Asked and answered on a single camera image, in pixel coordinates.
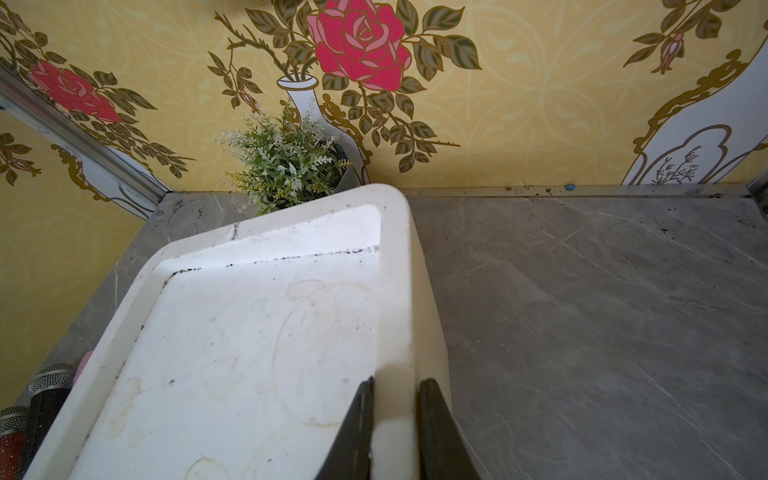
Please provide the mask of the red glitter microphone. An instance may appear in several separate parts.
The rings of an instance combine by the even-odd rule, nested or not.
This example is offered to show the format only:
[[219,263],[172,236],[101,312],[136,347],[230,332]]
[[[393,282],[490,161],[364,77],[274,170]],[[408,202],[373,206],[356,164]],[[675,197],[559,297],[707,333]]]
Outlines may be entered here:
[[27,417],[26,406],[11,406],[1,410],[1,480],[20,478]]

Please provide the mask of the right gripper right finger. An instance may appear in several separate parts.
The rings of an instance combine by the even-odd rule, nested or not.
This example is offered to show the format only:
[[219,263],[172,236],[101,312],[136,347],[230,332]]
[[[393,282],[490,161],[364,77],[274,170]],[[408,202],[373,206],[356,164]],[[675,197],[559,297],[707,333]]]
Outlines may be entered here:
[[433,378],[419,384],[418,437],[423,479],[480,478],[440,386]]

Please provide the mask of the white drawer cabinet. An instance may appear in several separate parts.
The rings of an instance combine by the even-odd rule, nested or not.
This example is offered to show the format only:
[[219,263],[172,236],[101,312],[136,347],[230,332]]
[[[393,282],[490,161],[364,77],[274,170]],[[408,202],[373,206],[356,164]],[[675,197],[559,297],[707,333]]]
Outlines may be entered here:
[[153,255],[26,475],[312,479],[371,381],[362,459],[374,479],[416,479],[427,378],[450,387],[409,203],[358,187]]

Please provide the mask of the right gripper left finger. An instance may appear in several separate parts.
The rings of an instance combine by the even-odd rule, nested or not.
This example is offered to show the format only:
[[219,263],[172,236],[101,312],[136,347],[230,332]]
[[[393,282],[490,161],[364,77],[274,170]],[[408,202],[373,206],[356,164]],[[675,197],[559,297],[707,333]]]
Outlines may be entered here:
[[363,381],[352,399],[316,480],[368,480],[374,429],[374,377]]

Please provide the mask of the black glitter microphone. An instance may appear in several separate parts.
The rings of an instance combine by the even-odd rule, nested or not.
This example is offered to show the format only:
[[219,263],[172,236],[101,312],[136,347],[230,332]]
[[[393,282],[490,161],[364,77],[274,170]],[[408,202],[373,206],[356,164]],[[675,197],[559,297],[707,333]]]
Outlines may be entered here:
[[76,368],[68,363],[42,367],[28,385],[29,410],[21,454],[21,476],[29,469],[37,451],[61,411],[74,383]]

